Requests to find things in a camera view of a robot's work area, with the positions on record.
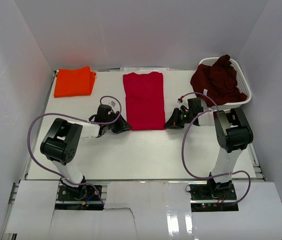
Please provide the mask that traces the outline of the bright red t shirt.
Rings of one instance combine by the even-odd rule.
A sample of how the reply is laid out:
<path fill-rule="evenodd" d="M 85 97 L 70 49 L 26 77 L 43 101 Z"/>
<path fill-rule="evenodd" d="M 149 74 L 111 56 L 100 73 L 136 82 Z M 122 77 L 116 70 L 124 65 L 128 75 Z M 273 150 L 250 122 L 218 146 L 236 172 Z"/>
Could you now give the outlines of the bright red t shirt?
<path fill-rule="evenodd" d="M 127 122 L 133 131 L 164 130 L 164 81 L 163 74 L 129 73 L 123 75 L 126 94 Z"/>

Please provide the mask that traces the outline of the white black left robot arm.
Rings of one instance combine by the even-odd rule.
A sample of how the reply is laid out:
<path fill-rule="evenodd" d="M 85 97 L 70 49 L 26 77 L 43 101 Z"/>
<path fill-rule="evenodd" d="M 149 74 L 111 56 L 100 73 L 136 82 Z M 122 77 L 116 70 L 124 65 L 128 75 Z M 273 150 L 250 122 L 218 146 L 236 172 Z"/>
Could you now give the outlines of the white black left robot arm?
<path fill-rule="evenodd" d="M 106 131 L 120 134 L 132 127 L 111 105 L 101 104 L 97 113 L 87 122 L 67 121 L 56 118 L 40 146 L 40 152 L 50 160 L 62 175 L 61 182 L 69 194 L 77 200 L 83 199 L 87 188 L 84 175 L 77 168 L 74 157 L 79 141 L 100 138 Z"/>

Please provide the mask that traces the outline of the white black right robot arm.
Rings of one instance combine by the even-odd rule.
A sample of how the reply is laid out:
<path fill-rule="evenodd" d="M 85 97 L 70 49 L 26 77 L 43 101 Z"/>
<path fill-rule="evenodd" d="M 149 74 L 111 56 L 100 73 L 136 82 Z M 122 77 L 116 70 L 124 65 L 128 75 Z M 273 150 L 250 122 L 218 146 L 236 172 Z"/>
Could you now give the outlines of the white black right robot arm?
<path fill-rule="evenodd" d="M 210 198 L 224 200 L 231 192 L 232 175 L 244 173 L 248 179 L 250 176 L 245 171 L 234 172 L 235 164 L 243 150 L 253 141 L 253 132 L 242 108 L 224 110 L 204 110 L 201 99 L 190 98 L 187 106 L 181 104 L 175 108 L 164 127 L 166 129 L 183 129 L 185 131 L 182 146 L 181 159 L 186 172 L 197 180 L 207 181 L 207 184 L 199 190 L 190 188 L 192 194 L 207 194 Z M 219 144 L 219 153 L 213 170 L 207 177 L 198 177 L 190 172 L 185 163 L 185 140 L 191 126 L 213 126 L 215 127 L 216 139 Z"/>

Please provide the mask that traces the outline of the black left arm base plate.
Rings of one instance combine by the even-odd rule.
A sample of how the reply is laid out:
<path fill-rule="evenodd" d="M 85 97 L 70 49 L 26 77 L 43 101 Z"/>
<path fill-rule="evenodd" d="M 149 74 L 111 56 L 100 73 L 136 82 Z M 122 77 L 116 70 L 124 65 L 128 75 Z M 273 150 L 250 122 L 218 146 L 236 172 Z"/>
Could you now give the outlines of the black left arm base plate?
<path fill-rule="evenodd" d="M 55 210 L 102 211 L 104 207 L 99 197 L 105 199 L 105 196 L 102 196 L 104 188 L 101 185 L 95 185 L 95 188 L 98 192 L 87 185 L 81 189 L 80 194 L 77 194 L 64 185 L 59 185 Z"/>

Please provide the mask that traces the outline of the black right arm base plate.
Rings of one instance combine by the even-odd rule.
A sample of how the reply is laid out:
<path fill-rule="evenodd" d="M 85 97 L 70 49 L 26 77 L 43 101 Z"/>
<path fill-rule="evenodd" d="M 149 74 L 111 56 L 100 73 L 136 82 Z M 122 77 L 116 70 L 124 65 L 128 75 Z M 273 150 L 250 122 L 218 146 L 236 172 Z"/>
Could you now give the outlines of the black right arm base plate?
<path fill-rule="evenodd" d="M 234 185 L 212 193 L 207 184 L 188 184 L 185 191 L 190 193 L 193 213 L 237 212 L 239 211 Z"/>

